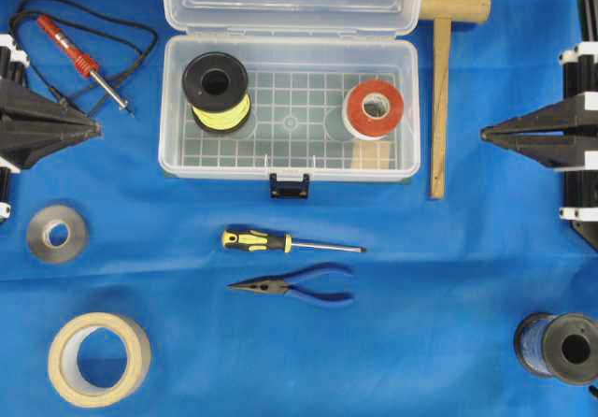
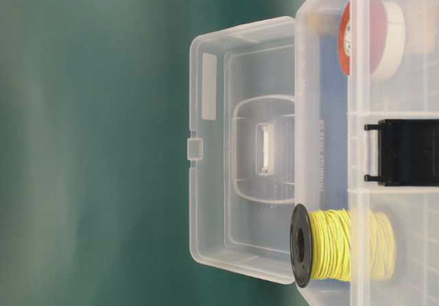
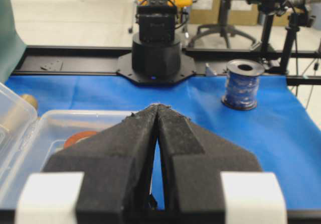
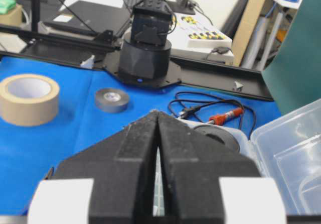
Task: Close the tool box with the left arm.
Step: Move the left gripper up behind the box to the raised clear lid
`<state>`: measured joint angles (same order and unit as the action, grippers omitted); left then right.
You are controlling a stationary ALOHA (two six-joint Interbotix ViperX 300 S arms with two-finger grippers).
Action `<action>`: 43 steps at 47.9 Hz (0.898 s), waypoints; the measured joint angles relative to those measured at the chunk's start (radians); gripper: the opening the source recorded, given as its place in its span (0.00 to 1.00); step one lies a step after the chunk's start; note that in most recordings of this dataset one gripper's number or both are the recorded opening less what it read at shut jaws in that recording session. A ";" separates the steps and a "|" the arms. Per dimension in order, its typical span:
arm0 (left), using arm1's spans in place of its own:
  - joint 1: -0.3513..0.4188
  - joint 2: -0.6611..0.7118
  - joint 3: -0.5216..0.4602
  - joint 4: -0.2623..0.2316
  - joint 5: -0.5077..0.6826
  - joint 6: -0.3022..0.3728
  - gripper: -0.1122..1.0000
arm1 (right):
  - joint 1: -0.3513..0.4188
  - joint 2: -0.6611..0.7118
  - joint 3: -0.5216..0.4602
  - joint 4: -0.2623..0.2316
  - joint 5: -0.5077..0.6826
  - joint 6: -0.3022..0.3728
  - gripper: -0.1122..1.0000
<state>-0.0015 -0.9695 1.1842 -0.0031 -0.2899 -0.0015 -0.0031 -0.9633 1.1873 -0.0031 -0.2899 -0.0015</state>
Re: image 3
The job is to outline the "left gripper black foam left finger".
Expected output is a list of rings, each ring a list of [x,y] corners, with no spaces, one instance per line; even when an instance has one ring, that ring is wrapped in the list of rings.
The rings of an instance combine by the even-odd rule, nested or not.
[[[28,177],[16,223],[121,223],[127,208],[144,205],[155,147],[158,107],[53,154]]]

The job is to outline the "left gripper black foam right finger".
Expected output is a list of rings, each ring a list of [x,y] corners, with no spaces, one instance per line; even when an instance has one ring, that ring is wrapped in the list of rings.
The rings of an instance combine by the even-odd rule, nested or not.
[[[165,105],[157,123],[170,223],[287,223],[278,180],[254,154]]]

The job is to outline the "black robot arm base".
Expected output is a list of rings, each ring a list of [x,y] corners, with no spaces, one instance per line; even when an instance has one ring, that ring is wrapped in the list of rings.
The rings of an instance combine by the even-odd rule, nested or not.
[[[158,77],[177,73],[180,40],[175,34],[177,6],[171,0],[142,0],[137,5],[138,34],[132,43],[132,68]]]

